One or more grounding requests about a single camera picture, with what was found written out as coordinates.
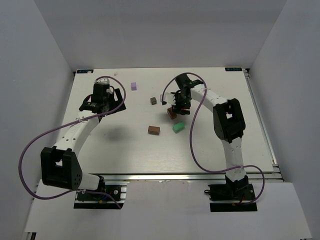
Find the brown rectangular block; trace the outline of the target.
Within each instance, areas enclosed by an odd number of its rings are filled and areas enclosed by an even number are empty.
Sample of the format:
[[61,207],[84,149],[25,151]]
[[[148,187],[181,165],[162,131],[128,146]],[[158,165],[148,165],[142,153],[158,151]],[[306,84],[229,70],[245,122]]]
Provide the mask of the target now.
[[173,112],[173,110],[172,110],[171,107],[167,109],[167,114],[169,115],[169,117],[170,117],[171,120],[177,118],[177,114]]

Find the green notched block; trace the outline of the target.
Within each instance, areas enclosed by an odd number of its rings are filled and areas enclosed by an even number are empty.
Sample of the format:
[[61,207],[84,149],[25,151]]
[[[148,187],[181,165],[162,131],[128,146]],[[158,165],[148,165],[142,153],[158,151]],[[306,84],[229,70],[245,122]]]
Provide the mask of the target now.
[[179,133],[180,131],[182,131],[183,129],[185,128],[185,123],[184,122],[178,122],[176,124],[174,124],[172,126],[172,130],[175,132],[175,133]]

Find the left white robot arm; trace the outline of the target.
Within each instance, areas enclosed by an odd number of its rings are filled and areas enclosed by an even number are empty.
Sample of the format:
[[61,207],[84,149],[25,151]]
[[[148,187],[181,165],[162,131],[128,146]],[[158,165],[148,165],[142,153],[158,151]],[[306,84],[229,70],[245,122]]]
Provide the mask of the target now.
[[111,86],[108,80],[93,85],[93,93],[83,100],[75,123],[53,147],[41,151],[43,184],[73,191],[105,191],[103,177],[83,172],[78,155],[92,130],[101,122],[100,114],[125,110],[123,100],[120,89]]

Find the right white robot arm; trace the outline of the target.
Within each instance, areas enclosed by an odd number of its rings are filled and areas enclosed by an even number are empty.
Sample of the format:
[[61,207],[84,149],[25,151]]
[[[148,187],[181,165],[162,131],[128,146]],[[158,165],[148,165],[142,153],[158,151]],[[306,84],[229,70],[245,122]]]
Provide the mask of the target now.
[[[225,173],[226,184],[237,191],[243,189],[247,187],[249,180],[244,170],[242,155],[242,138],[246,123],[240,102],[236,98],[227,99],[209,90],[205,81],[195,73],[193,75],[198,79],[191,80],[188,77],[191,74],[189,72],[181,73],[172,79],[177,84],[178,90],[169,94],[169,103],[173,113],[183,116],[190,114],[192,100],[199,102],[189,131],[189,147],[193,161],[204,172]],[[226,163],[224,170],[205,169],[196,159],[192,136],[195,120],[201,106],[205,106],[212,112],[213,130],[221,140],[224,150]]]

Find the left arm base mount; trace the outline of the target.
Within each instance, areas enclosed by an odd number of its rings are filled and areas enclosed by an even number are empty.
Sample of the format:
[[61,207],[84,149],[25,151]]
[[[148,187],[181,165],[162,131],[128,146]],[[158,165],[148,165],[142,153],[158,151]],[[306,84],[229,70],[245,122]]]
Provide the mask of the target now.
[[127,186],[107,184],[102,193],[78,191],[73,204],[74,209],[86,210],[120,210],[126,199]]

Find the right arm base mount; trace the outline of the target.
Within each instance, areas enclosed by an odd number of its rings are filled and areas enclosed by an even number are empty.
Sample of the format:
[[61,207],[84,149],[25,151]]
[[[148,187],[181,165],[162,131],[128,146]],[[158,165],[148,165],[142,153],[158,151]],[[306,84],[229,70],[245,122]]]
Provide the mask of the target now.
[[257,212],[255,202],[249,203],[256,198],[252,184],[233,194],[227,188],[227,184],[211,184],[204,194],[209,197],[209,206],[212,213],[236,213],[236,212]]

